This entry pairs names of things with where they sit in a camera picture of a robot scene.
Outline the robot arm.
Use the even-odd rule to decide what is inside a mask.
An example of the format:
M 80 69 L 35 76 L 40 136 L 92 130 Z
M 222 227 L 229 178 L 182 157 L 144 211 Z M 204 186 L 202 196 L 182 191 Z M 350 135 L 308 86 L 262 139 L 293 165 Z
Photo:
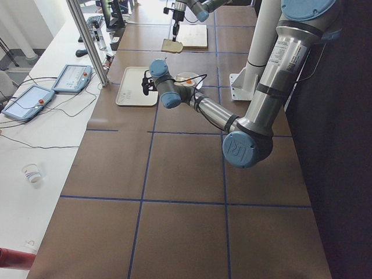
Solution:
M 197 0 L 178 0 L 175 1 L 174 6 L 170 8 L 173 12 L 173 37 L 172 41 L 176 42 L 180 22 L 185 19 L 186 8 L 189 8 L 191 12 L 196 16 L 196 19 L 200 22 L 204 22 L 208 19 L 209 14 L 214 12 L 217 8 L 231 3 L 229 0 L 209 0 L 209 1 L 197 1 Z
M 196 86 L 169 73 L 163 59 L 144 72 L 144 94 L 156 91 L 165 108 L 186 103 L 226 133 L 223 155 L 233 166 L 248 168 L 269 156 L 272 125 L 292 91 L 310 48 L 341 32 L 341 1 L 262 1 L 246 66 L 231 77 L 231 89 L 250 105 L 239 117 Z

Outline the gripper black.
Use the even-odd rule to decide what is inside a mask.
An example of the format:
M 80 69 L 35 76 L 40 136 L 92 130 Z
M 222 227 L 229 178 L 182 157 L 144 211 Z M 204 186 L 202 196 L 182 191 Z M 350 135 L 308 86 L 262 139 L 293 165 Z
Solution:
M 150 91 L 152 92 L 157 91 L 155 87 L 155 82 L 153 81 L 152 78 L 143 77 L 141 86 L 142 86 L 142 91 L 145 96 L 149 95 Z
M 184 21 L 184 11 L 183 10 L 178 10 L 174 9 L 173 10 L 173 20 L 174 20 L 174 26 L 172 29 L 172 41 L 176 41 L 176 38 L 178 36 L 179 28 L 180 28 L 180 22 Z

